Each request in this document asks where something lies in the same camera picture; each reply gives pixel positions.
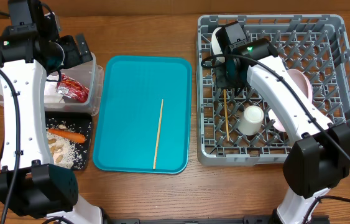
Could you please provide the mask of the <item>white napkin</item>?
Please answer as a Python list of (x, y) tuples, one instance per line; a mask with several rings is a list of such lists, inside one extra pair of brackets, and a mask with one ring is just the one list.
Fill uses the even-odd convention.
[(45, 103), (64, 103), (63, 95), (57, 93), (56, 82), (46, 82), (44, 89), (44, 102)]

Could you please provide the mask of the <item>red snack wrapper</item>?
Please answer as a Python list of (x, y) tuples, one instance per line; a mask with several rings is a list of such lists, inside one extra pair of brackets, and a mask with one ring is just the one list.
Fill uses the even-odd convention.
[(87, 87), (64, 73), (61, 75), (61, 78), (61, 82), (57, 83), (57, 93), (80, 103), (87, 101), (89, 95), (89, 89)]

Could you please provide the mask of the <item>orange carrot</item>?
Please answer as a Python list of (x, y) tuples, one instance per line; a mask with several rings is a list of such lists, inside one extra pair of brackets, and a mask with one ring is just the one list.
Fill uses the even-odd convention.
[(65, 139), (71, 140), (79, 144), (83, 144), (86, 142), (86, 137), (80, 133), (73, 133), (61, 129), (48, 129), (47, 131), (51, 134), (55, 134), (57, 136), (63, 137)]

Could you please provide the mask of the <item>large white plate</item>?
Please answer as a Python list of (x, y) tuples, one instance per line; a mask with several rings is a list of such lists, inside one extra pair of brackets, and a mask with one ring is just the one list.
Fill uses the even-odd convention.
[[(309, 79), (301, 71), (297, 69), (289, 69), (287, 70), (287, 73), (311, 103), (313, 101), (313, 97), (312, 97), (313, 90)], [(268, 116), (270, 120), (275, 121), (274, 128), (277, 131), (285, 132), (285, 128), (283, 127), (280, 120), (273, 112), (273, 110), (269, 110)]]

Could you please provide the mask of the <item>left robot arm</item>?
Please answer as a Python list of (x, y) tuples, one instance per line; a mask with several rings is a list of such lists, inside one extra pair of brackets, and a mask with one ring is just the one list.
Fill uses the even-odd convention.
[(82, 34), (60, 37), (56, 27), (9, 26), (0, 36), (5, 128), (0, 201), (5, 211), (46, 222), (109, 222), (102, 208), (79, 194), (73, 171), (54, 164), (46, 133), (47, 75), (91, 60)]

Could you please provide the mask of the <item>peanuts and rice scraps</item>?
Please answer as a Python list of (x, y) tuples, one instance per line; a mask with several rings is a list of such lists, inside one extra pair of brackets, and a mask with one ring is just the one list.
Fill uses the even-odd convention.
[(47, 118), (48, 129), (61, 129), (73, 133), (80, 133), (86, 137), (86, 142), (79, 144), (63, 137), (47, 132), (48, 146), (53, 157), (54, 164), (71, 170), (85, 170), (88, 165), (92, 119), (85, 118), (60, 118), (53, 116)]

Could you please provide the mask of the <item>white bowl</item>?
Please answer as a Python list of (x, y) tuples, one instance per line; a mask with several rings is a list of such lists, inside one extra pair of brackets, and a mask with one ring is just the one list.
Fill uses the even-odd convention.
[(220, 55), (223, 54), (222, 48), (218, 42), (218, 38), (216, 36), (216, 34), (218, 33), (218, 31), (221, 30), (220, 27), (215, 28), (215, 30), (213, 31), (212, 35), (211, 35), (211, 53), (213, 55)]

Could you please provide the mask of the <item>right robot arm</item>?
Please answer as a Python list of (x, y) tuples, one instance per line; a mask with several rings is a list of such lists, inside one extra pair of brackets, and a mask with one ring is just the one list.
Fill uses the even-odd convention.
[(215, 66), (226, 88), (253, 87), (285, 129), (292, 148), (283, 163), (289, 189), (272, 223), (308, 223), (316, 204), (329, 198), (350, 170), (350, 128), (335, 125), (303, 94), (267, 40), (215, 37)]

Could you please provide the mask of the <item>white cup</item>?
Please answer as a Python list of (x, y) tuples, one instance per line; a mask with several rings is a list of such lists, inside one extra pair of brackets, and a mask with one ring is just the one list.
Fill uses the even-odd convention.
[(242, 113), (237, 129), (247, 136), (255, 135), (259, 132), (263, 119), (264, 112), (260, 107), (248, 106)]

